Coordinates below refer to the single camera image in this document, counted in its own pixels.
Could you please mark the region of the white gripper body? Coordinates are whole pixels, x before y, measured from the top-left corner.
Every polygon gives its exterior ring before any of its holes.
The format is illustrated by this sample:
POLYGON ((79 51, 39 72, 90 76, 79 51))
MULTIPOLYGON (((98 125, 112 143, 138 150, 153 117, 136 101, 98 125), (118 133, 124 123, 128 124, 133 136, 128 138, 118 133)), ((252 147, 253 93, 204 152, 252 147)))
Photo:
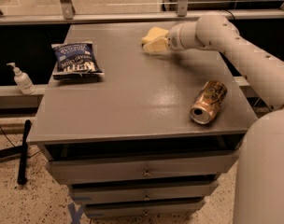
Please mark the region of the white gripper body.
POLYGON ((183 22, 173 26, 168 33, 168 42, 173 50, 200 49, 202 43, 196 37, 196 22, 183 22))

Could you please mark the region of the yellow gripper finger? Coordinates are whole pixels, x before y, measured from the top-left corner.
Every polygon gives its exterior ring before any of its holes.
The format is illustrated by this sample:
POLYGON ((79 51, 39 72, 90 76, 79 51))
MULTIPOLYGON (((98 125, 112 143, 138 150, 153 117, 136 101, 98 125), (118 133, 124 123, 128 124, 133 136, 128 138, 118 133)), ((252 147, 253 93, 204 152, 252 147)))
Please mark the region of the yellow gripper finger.
POLYGON ((165 37, 159 37, 143 46, 146 53, 162 52, 168 50, 168 48, 168 39, 165 37))

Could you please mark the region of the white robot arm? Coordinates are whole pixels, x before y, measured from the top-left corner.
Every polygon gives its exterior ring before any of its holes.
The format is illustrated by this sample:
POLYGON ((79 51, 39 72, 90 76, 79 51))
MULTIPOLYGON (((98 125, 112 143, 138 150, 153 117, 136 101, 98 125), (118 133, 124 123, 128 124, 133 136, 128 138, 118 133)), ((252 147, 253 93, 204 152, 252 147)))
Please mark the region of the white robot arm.
POLYGON ((247 41, 219 12, 142 38, 146 53, 167 49, 220 52, 263 101, 239 151, 233 224, 284 224, 284 62, 247 41))

